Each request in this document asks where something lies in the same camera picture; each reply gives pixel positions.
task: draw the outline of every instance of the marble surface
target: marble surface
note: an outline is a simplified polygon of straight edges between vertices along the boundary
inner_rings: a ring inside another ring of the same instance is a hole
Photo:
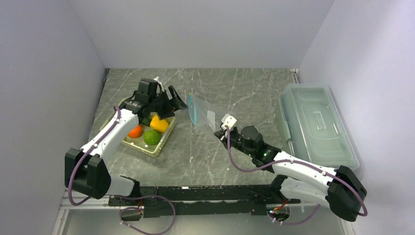
[[[113,105],[131,96],[141,78],[159,76],[187,100],[193,93],[209,103],[229,109],[241,129],[254,125],[264,140],[281,147],[277,96],[292,83],[287,69],[111,69],[97,107],[91,137],[114,113]],[[251,158],[232,151],[242,168],[252,168]],[[176,112],[176,125],[157,158],[120,145],[109,165],[112,174],[128,176],[142,186],[200,186],[269,184],[275,175],[244,173],[230,163],[226,149],[213,136],[196,128],[187,110]]]

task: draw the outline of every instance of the lid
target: lid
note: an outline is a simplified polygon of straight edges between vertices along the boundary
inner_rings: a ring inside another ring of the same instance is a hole
[[[283,105],[283,109],[291,105],[295,110],[286,115],[296,115],[296,117],[289,117],[291,122],[288,122],[288,126],[290,129],[296,128],[292,121],[298,122],[297,125],[300,126],[305,143],[299,146],[306,148],[306,151],[300,152],[306,152],[310,162],[330,167],[340,165],[352,169],[359,167],[356,154],[328,87],[290,84],[284,89],[283,94],[284,100],[291,102],[291,104]]]

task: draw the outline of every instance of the plastic container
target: plastic container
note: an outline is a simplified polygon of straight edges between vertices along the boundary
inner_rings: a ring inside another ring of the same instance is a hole
[[[210,104],[192,94],[187,98],[187,106],[193,124],[208,135],[221,130],[222,118],[225,114],[229,114],[228,110]]]
[[[283,139],[295,157],[328,167],[359,167],[328,87],[290,84],[278,99],[289,130]]]
[[[115,115],[115,113],[113,115],[111,115],[111,117],[108,120],[106,120],[104,122],[104,124],[101,126],[100,130],[102,130],[105,127],[105,125],[107,125],[107,123],[109,122],[109,120],[111,120],[114,115]],[[156,113],[151,113],[150,114],[150,118],[153,118],[154,115],[156,115]],[[143,153],[145,153],[147,155],[150,155],[153,158],[156,158],[160,154],[161,149],[163,148],[163,146],[166,143],[168,137],[170,136],[171,132],[173,131],[175,119],[176,119],[175,117],[169,117],[169,118],[166,118],[165,119],[169,123],[169,127],[166,130],[166,132],[164,132],[164,134],[163,133],[160,133],[161,140],[160,140],[160,142],[157,145],[147,145],[144,142],[144,133],[146,131],[148,131],[148,130],[152,130],[150,127],[145,126],[145,125],[141,125],[142,128],[143,128],[143,134],[140,137],[138,137],[138,138],[131,138],[131,137],[126,136],[122,140],[121,143],[124,144],[124,145],[126,145],[126,146],[128,146],[128,147],[131,147],[133,149],[136,149],[136,150],[138,150],[140,152],[143,152]]]

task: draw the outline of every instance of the table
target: table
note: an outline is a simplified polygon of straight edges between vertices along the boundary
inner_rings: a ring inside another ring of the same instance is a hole
[[[254,125],[264,140],[281,147],[277,97],[293,82],[288,69],[111,69],[92,125],[91,139],[114,113],[113,105],[131,96],[141,78],[159,76],[173,85],[185,100],[193,93],[209,103],[229,109],[242,128]],[[251,158],[233,150],[235,162],[253,168]],[[121,144],[108,170],[128,176],[142,186],[201,186],[269,184],[275,175],[267,171],[243,173],[229,161],[218,139],[197,129],[186,110],[176,112],[176,125],[155,159]]]

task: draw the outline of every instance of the yellow bell pepper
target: yellow bell pepper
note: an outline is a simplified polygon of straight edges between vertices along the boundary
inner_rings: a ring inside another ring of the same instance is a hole
[[[164,133],[168,129],[168,122],[166,120],[160,120],[158,115],[154,115],[154,117],[151,119],[150,123],[151,129]]]

